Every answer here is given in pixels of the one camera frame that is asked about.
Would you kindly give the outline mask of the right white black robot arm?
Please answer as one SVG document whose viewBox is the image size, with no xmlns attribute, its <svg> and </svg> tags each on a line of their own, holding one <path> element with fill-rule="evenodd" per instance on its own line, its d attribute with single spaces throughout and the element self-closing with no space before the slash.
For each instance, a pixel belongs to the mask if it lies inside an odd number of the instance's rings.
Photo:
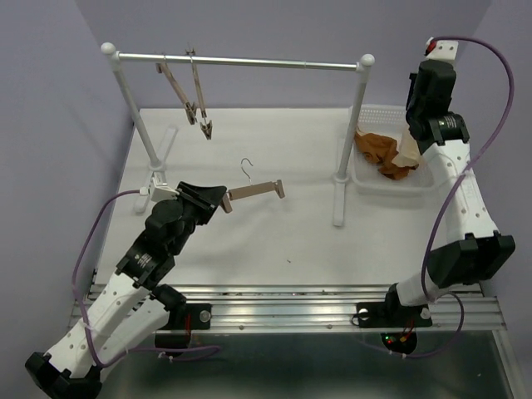
<svg viewBox="0 0 532 399">
<path fill-rule="evenodd" d="M 442 200 L 436 222 L 446 227 L 446 243 L 427 247 L 421 272 L 394 283 L 381 302 L 358 303 L 352 324 L 360 328 L 430 327 L 429 303 L 456 285 L 491 279 L 515 251 L 485 207 L 465 121 L 449 109 L 454 67 L 423 61 L 410 79 L 406 122 Z"/>
</svg>

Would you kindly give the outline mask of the wooden clip hanger with underwear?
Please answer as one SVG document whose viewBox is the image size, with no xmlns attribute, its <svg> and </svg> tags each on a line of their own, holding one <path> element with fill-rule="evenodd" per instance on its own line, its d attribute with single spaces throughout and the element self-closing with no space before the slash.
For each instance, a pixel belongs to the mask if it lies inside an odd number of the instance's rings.
<svg viewBox="0 0 532 399">
<path fill-rule="evenodd" d="M 242 200 L 257 195 L 267 194 L 269 192 L 275 192 L 280 199 L 285 198 L 283 182 L 281 180 L 266 181 L 254 184 L 250 174 L 244 168 L 245 162 L 247 162 L 250 166 L 253 166 L 254 164 L 247 157 L 244 157 L 240 161 L 240 169 L 248 178 L 249 184 L 226 191 L 220 205 L 226 214 L 229 214 L 233 211 L 231 203 L 235 200 Z"/>
</svg>

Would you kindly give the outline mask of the beige underwear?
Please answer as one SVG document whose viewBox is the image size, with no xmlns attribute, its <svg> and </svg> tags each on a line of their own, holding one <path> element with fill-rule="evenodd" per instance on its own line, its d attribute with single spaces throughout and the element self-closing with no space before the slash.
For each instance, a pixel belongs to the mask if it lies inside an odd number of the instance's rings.
<svg viewBox="0 0 532 399">
<path fill-rule="evenodd" d="M 397 154 L 392 159 L 395 166 L 416 169 L 422 161 L 416 140 L 411 136 L 408 126 L 401 133 L 401 140 L 397 146 Z"/>
</svg>

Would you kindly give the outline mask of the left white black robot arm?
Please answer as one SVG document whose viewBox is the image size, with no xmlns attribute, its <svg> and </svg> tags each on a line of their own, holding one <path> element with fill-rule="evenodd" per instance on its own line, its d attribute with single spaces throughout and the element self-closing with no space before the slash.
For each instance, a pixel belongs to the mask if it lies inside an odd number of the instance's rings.
<svg viewBox="0 0 532 399">
<path fill-rule="evenodd" d="M 207 224 L 227 200 L 226 187 L 181 182 L 174 189 L 151 182 L 137 194 L 153 201 L 145 227 L 116 265 L 90 307 L 78 292 L 81 316 L 55 345 L 34 352 L 25 368 L 50 398 L 95 398 L 102 374 L 153 332 L 179 326 L 186 298 L 162 281 L 196 228 Z"/>
</svg>

